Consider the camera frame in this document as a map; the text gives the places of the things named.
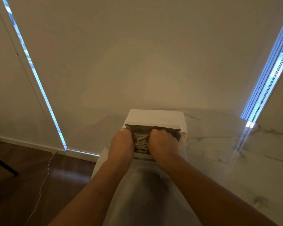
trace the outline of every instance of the cord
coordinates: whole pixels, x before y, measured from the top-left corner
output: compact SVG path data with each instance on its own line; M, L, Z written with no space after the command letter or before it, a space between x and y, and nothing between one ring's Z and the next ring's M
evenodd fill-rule
M50 158L50 160L49 160L49 162L48 162L48 165L47 165L48 173L47 173L46 178L45 178L45 180L44 180L44 182L43 182L43 184L41 185L41 188L40 188L40 190L39 190L39 196L40 196L40 197L39 197L39 200L38 200L38 202L37 202L37 205L36 205L36 207L35 207L33 213L30 215L28 221L26 222L26 224L25 224L24 226L26 226L27 223L30 221L31 217L33 216L33 214L35 213L35 211L36 211L36 209L37 209L37 207L38 207L38 204L39 204L40 199L41 199L41 189L42 189L42 187L43 187L43 185L44 185L44 183L45 183L45 181L46 181L46 179L47 179L47 177L48 177L48 175L49 175L49 163L50 163L51 159L53 158L53 156L54 156L57 152L58 152L58 151L56 151L55 153L53 153L52 157Z
M150 152L147 148L147 136L148 135L142 135L142 134L134 134L135 135L135 152L147 154L149 155Z

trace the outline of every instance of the person's left arm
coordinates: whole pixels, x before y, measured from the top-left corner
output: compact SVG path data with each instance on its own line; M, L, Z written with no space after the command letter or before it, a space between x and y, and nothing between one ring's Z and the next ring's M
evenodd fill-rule
M110 202L133 159L134 143L128 129L117 132L108 159L83 190L54 218L49 226L100 226Z

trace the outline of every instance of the person's left hand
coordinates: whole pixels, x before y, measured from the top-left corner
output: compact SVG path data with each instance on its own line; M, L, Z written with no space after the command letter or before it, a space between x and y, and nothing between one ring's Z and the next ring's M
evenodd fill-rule
M112 138L108 161L114 163L123 172L127 172L133 159L134 142L129 129L122 129Z

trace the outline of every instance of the person's right arm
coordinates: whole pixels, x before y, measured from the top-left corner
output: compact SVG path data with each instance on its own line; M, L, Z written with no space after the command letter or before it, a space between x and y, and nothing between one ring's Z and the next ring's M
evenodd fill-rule
M148 149L156 162L174 181L204 226L276 225L190 165L178 154L177 140L165 130L152 130Z

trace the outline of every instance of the hand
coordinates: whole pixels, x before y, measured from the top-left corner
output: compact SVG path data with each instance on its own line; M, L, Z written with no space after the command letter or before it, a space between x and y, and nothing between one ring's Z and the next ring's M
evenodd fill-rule
M168 160L178 155L178 142L166 130L153 129L149 135L148 150L155 161L163 167Z
M129 129L122 129L112 138L108 161L114 163L118 169L126 173L133 159L134 142Z

